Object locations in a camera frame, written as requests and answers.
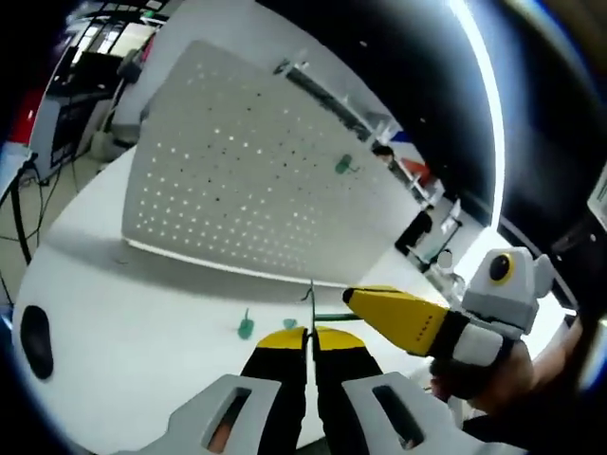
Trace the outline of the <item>person's right hand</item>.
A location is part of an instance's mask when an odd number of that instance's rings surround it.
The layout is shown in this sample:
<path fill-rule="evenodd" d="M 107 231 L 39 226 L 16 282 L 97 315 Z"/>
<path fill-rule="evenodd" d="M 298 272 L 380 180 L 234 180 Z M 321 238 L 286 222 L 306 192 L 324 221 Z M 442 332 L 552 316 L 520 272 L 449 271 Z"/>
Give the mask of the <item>person's right hand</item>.
<path fill-rule="evenodd" d="M 471 398 L 464 398 L 473 409 L 486 414 L 502 410 L 511 400 L 532 390 L 535 383 L 534 367 L 524 342 L 519 341 L 509 357 L 504 360 Z M 452 396 L 462 398 L 460 381 L 452 378 L 452 372 L 433 374 L 432 393 L 443 401 Z"/>

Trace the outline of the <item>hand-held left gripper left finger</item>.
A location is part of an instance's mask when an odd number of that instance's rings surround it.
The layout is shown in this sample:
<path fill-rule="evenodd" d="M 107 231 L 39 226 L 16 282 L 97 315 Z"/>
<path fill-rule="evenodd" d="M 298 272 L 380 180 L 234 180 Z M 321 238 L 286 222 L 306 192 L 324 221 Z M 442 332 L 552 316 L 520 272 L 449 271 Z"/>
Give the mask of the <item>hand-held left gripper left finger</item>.
<path fill-rule="evenodd" d="M 257 343 L 239 374 L 225 374 L 177 408 L 137 454 L 293 454 L 305 415 L 304 327 Z"/>

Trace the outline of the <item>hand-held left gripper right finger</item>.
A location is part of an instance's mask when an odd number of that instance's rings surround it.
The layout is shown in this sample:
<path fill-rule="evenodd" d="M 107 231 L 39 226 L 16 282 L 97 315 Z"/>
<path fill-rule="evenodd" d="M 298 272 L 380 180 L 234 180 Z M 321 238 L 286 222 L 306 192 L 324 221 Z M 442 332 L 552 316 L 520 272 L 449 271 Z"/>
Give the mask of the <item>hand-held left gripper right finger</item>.
<path fill-rule="evenodd" d="M 448 406 L 401 373 L 385 373 L 358 337 L 314 330 L 318 411 L 334 454 L 475 454 Z"/>

